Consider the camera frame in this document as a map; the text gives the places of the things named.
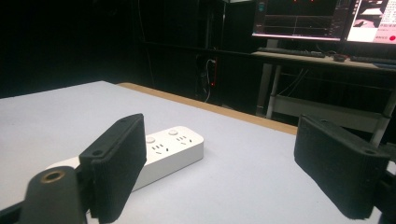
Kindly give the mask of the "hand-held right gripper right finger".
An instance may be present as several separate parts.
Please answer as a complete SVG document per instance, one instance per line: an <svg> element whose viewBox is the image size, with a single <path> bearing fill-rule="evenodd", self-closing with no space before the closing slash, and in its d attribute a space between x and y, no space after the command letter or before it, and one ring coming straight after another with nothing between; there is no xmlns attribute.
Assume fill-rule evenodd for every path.
<svg viewBox="0 0 396 224"><path fill-rule="evenodd" d="M345 129L302 115L294 146L296 163L350 219L366 219L376 208L390 218L390 155Z"/></svg>

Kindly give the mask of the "white power strip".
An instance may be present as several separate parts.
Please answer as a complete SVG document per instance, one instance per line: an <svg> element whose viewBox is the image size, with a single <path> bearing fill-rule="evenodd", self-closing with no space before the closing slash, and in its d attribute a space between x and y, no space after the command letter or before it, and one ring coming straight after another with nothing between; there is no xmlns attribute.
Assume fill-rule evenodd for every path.
<svg viewBox="0 0 396 224"><path fill-rule="evenodd" d="M140 189L204 157L204 138L184 126L146 135L146 163L130 192Z"/></svg>

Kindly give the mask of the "computer monitor with dark screen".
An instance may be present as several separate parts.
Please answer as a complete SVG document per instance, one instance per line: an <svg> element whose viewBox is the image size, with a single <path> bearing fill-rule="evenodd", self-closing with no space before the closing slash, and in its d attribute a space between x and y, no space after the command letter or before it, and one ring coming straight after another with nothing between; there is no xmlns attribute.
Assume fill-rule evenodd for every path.
<svg viewBox="0 0 396 224"><path fill-rule="evenodd" d="M351 0L257 0L253 36L340 41Z"/></svg>

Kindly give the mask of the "black keyboard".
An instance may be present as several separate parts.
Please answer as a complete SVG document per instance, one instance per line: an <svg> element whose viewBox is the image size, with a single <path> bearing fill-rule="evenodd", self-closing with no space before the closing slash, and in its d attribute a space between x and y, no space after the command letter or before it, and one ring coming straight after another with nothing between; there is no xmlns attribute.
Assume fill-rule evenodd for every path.
<svg viewBox="0 0 396 224"><path fill-rule="evenodd" d="M376 63L376 64L396 65L396 60L393 60L393 59L362 57L362 56L350 56L349 59L352 62L358 62L358 63Z"/></svg>
<svg viewBox="0 0 396 224"><path fill-rule="evenodd" d="M326 57L326 55L322 52L295 50L295 49L258 48L257 51L258 52L287 54L287 55L296 55L296 56L305 56L305 57L314 57L314 58L325 58Z"/></svg>

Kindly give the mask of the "desk with white metal legs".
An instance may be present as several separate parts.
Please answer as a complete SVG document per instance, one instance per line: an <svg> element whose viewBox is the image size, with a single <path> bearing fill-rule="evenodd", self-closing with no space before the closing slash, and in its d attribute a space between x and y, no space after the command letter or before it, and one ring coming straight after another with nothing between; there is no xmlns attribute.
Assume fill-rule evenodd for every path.
<svg viewBox="0 0 396 224"><path fill-rule="evenodd" d="M380 144L396 107L396 66L357 63L350 60L340 63L335 62L329 57L313 58L260 51L253 52L251 56L255 59L263 60L264 64L272 64L276 67L271 93L269 94L269 102L265 112L267 119L271 119L274 112L294 117L298 117L304 112L314 113L322 115L324 118L330 119L343 127L371 133L370 143L375 146ZM311 69L331 69L340 72L350 71L356 72L359 75L367 74L390 77L394 79L394 84L387 104L381 113L361 111L277 94L277 83L280 79L283 65Z"/></svg>

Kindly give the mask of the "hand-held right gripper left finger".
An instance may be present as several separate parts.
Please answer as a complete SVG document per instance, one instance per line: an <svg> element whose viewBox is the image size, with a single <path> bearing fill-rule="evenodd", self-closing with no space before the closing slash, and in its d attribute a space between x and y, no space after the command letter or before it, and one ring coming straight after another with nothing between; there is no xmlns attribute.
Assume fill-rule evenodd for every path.
<svg viewBox="0 0 396 224"><path fill-rule="evenodd" d="M147 161L144 116L117 120L78 156L82 176L91 184L91 215L116 221Z"/></svg>

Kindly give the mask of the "computer monitor with pink screen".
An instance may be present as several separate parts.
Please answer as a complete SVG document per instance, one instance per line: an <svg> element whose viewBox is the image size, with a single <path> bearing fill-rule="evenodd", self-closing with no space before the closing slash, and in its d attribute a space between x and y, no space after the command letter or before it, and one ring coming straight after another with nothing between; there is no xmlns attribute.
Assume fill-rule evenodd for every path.
<svg viewBox="0 0 396 224"><path fill-rule="evenodd" d="M355 0L346 41L396 45L396 0Z"/></svg>

